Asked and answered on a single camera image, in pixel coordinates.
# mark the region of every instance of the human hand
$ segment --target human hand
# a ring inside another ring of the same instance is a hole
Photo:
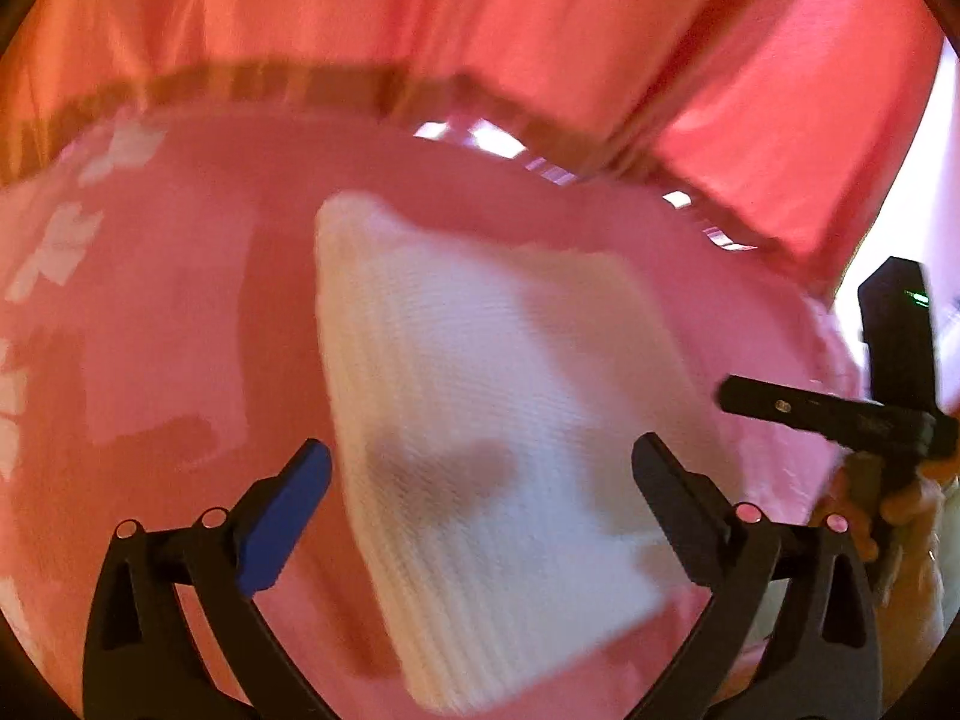
[[[877,607],[885,707],[913,682],[944,635],[943,581],[936,562],[937,526],[944,504],[941,485],[958,471],[957,457],[926,461],[913,484],[880,503],[880,516],[901,529],[890,589]],[[877,543],[870,538],[870,517],[851,501],[846,469],[835,472],[810,523],[819,524],[829,514],[846,517],[863,562],[877,559]]]

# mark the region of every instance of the red fabric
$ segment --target red fabric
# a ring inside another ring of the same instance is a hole
[[[655,191],[562,189],[516,163],[361,119],[234,105],[104,124],[35,181],[0,193],[16,222],[0,224],[0,608],[74,707],[116,524],[184,526],[276,473],[306,437],[334,445],[313,230],[323,200],[348,189],[380,194],[429,228],[620,255],[704,392],[728,372],[856,392],[823,310],[757,259],[712,245]],[[803,520],[835,448],[714,418],[751,500]],[[681,593],[482,717],[619,720],[703,600]],[[344,720],[427,720],[403,689],[339,480],[258,604]],[[216,679],[236,692],[197,630]]]
[[[658,156],[828,298],[939,42],[920,0],[41,0],[0,61],[0,177],[42,167],[119,101],[270,98],[402,122],[469,105],[580,175],[642,179]]]

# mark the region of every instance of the curtain fold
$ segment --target curtain fold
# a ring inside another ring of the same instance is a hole
[[[124,106],[469,111],[582,179],[688,184],[829,299],[940,40],[921,0],[40,0],[0,59],[0,182]]]

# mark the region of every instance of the green led indicator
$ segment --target green led indicator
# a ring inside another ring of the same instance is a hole
[[[909,292],[909,290],[907,291],[907,294],[918,306],[923,306],[923,308],[930,307],[930,298],[928,298],[926,295],[923,295],[922,293],[912,293]]]

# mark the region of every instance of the ribbed fabric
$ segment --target ribbed fabric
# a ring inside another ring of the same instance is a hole
[[[634,485],[656,430],[731,499],[659,310],[613,256],[317,220],[336,471],[411,695],[474,712],[649,618],[683,571]]]

